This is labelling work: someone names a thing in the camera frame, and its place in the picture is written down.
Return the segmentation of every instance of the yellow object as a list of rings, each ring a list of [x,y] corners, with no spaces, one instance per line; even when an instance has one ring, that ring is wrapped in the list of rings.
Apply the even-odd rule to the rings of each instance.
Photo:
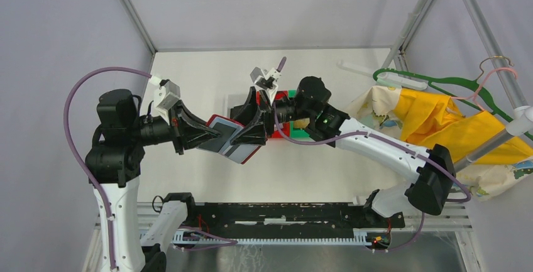
[[[445,146],[454,162],[472,152],[505,126],[489,112],[463,117],[450,96],[402,89],[394,114],[403,121],[401,140],[433,148]],[[476,164],[515,164],[533,156],[533,149],[515,137]]]

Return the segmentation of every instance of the clothes hanger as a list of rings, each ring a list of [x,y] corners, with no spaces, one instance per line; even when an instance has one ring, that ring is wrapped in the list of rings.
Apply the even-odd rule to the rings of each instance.
[[[475,92],[478,87],[480,86],[477,82],[477,80],[485,73],[485,71],[483,70],[482,68],[482,64],[483,62],[489,60],[489,59],[492,59],[492,58],[505,58],[508,60],[509,62],[509,65],[510,66],[513,66],[514,64],[511,63],[511,60],[507,57],[501,57],[501,56],[497,56],[497,57],[490,57],[490,58],[487,58],[485,60],[483,60],[481,63],[480,63],[480,69],[481,69],[481,74],[480,76],[478,76],[476,78],[476,80],[470,80],[470,79],[464,79],[462,77],[445,77],[445,78],[434,78],[434,77],[430,77],[430,76],[426,76],[426,75],[421,75],[421,74],[416,74],[416,73],[411,73],[411,72],[407,72],[407,71],[399,71],[399,70],[395,70],[395,69],[392,69],[392,68],[382,68],[382,69],[379,69],[377,70],[376,72],[373,73],[372,77],[374,78],[374,80],[377,80],[378,79],[378,75],[380,75],[381,73],[385,73],[385,72],[391,72],[391,73],[396,73],[396,74],[400,74],[400,75],[404,75],[404,76],[408,76],[408,77],[413,77],[415,79],[421,79],[421,80],[425,80],[427,81],[427,85],[429,87],[432,87],[433,89],[439,91],[440,93],[443,93],[443,94],[446,94],[446,95],[449,95],[451,97],[457,97],[456,95],[454,95],[453,93],[450,93],[434,84],[449,84],[449,85],[458,85],[460,87],[464,87],[464,88],[467,88],[468,90],[471,90],[472,92]],[[492,110],[492,112],[490,112],[490,114],[492,115],[498,115],[500,116],[501,118],[503,118],[504,120],[506,120],[507,122],[511,122],[513,121],[513,119],[507,115],[505,112],[503,112],[497,105],[496,103],[494,102],[494,98],[492,97],[491,93],[486,89],[486,88],[481,88],[481,90],[479,91],[478,93],[479,97],[481,99],[483,99],[483,102],[485,102],[485,104]],[[478,111],[481,111],[481,109],[476,106],[475,104],[473,104],[472,102],[470,101],[467,101],[467,100],[464,100],[464,99],[457,99],[458,101],[468,105],[468,106],[471,106],[473,107],[474,109],[478,110]],[[528,137],[529,139],[531,139],[531,141],[533,141],[533,135],[529,134],[529,133],[525,133],[524,134],[526,137]]]

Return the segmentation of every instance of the gray wall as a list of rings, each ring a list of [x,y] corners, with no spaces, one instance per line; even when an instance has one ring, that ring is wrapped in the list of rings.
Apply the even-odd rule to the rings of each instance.
[[[0,0],[0,11],[0,270],[79,271],[97,207],[65,140],[64,101],[87,72],[148,70],[150,55],[119,0]],[[82,154],[98,96],[144,86],[113,73],[80,89],[70,115]]]
[[[512,58],[519,82],[530,104],[533,90],[533,3],[530,0],[478,0],[505,55]],[[436,0],[407,51],[410,70],[435,77],[474,79],[479,62],[488,55],[462,0]],[[487,63],[486,70],[492,65]],[[512,116],[512,107],[497,76],[487,87],[496,103]],[[451,89],[459,95],[471,92]],[[463,112],[475,113],[462,106]],[[529,271],[533,264],[533,177],[526,178],[493,200],[468,204],[487,271]]]
[[[389,46],[416,0],[132,0],[155,46]]]

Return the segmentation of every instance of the white table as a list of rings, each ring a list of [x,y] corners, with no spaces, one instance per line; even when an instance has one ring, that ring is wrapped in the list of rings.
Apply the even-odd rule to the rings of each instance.
[[[157,53],[151,70],[181,88],[187,108],[207,121],[227,116],[228,99],[246,97],[254,67],[287,63],[278,81],[282,90],[296,89],[300,79],[321,77],[332,92],[330,103],[344,108],[375,82],[336,67],[338,60],[378,69],[388,49],[255,50]],[[143,96],[142,112],[153,99],[154,86]],[[145,148],[138,201],[154,195],[192,192],[197,202],[350,202],[402,181],[379,163],[326,145],[299,146],[270,139],[245,165],[201,150],[175,154],[172,144]]]

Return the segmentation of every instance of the hanger hook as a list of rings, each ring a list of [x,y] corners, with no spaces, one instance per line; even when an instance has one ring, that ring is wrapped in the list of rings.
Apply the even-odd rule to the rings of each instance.
[[[475,80],[476,82],[477,82],[478,79],[480,79],[480,78],[483,76],[483,74],[485,73],[485,71],[483,70],[483,63],[486,62],[487,60],[491,60],[491,59],[493,59],[493,58],[504,58],[504,59],[506,59],[506,60],[509,62],[509,65],[510,65],[511,67],[513,67],[513,66],[515,65],[514,63],[511,62],[511,59],[510,59],[509,57],[505,57],[505,56],[503,56],[503,55],[495,55],[494,57],[488,57],[488,58],[482,60],[481,63],[480,63],[481,74],[480,74],[480,76],[478,76],[478,77],[476,78],[476,80]]]

